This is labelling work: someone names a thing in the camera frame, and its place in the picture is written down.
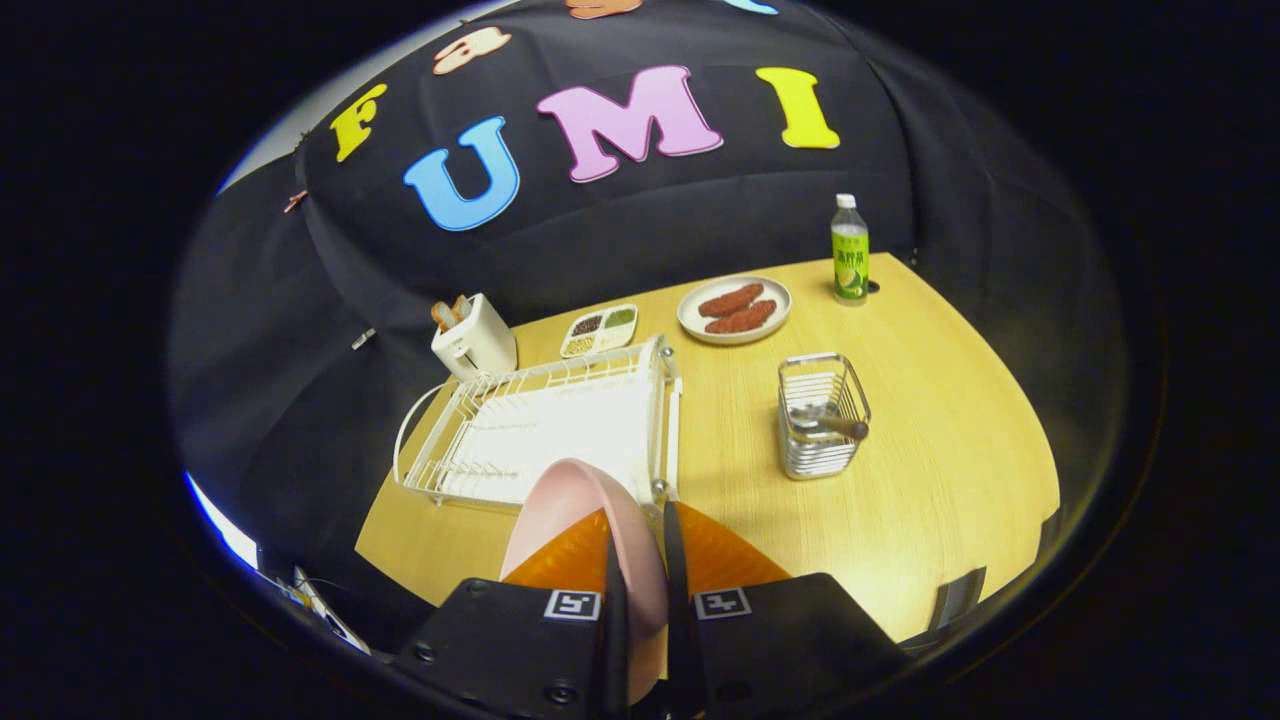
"wire basket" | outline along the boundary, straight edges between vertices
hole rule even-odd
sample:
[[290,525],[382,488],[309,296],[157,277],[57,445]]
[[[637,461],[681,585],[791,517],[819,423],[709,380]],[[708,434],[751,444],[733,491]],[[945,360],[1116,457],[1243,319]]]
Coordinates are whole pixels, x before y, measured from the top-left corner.
[[822,428],[815,418],[823,415],[870,424],[872,409],[852,364],[837,352],[788,357],[778,365],[778,446],[792,480],[840,473],[861,445]]
[[548,466],[576,457],[643,506],[675,500],[682,383],[673,355],[659,334],[463,382],[403,477],[396,461],[396,480],[436,505],[518,509]]

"green label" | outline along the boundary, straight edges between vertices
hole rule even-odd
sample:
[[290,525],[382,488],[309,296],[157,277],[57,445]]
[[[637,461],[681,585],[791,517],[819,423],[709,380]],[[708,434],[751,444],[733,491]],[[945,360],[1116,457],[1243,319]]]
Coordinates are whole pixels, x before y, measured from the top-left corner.
[[863,234],[831,233],[832,255],[836,259],[836,295],[849,300],[867,297],[870,237]]

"white plate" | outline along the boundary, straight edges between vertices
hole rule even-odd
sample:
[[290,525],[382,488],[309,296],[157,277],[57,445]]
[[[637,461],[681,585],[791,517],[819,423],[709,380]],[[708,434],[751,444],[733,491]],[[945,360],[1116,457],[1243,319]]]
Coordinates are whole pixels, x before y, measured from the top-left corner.
[[[707,332],[704,328],[713,323],[717,318],[703,318],[698,314],[698,306],[713,297],[733,292],[735,290],[751,283],[760,283],[764,286],[764,292],[755,299],[755,302],[772,300],[778,304],[778,309],[769,315],[769,319],[764,320],[764,324],[754,331],[722,334]],[[680,309],[676,310],[676,318],[689,334],[712,345],[742,345],[746,342],[754,342],[781,328],[782,323],[786,322],[787,315],[790,314],[791,291],[788,291],[786,286],[778,281],[756,275],[733,275],[712,281],[686,295],[685,299],[680,301]]]

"pink plate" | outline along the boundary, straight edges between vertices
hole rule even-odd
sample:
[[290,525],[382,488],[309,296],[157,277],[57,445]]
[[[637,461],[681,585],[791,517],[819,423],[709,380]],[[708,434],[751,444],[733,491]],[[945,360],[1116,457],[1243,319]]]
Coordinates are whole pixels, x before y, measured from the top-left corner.
[[644,511],[621,483],[581,460],[556,462],[534,484],[507,543],[500,578],[529,560],[573,523],[604,507],[627,584],[631,628],[630,700],[643,698],[662,670],[667,625],[667,570]]

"wooden table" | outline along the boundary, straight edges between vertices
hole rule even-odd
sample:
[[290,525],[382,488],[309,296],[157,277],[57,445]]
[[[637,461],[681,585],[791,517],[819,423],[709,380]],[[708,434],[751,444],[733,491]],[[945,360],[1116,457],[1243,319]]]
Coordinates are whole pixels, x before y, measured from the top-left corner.
[[[881,291],[836,302],[831,260],[755,270],[792,293],[791,316],[751,345],[700,342],[676,320],[701,282],[584,307],[515,328],[520,366],[557,360],[570,322],[617,302],[640,309],[635,342],[664,333],[684,377],[678,492],[794,575],[833,575],[895,641],[928,626],[937,588],[986,566],[982,597],[1036,557],[1059,505],[1048,441],[995,351],[915,273],[872,256]],[[840,475],[786,478],[777,448],[777,366],[836,351],[854,364],[872,433]],[[404,443],[408,466],[444,406]],[[435,503],[388,469],[356,550],[442,603],[467,577],[497,578],[515,514]]]

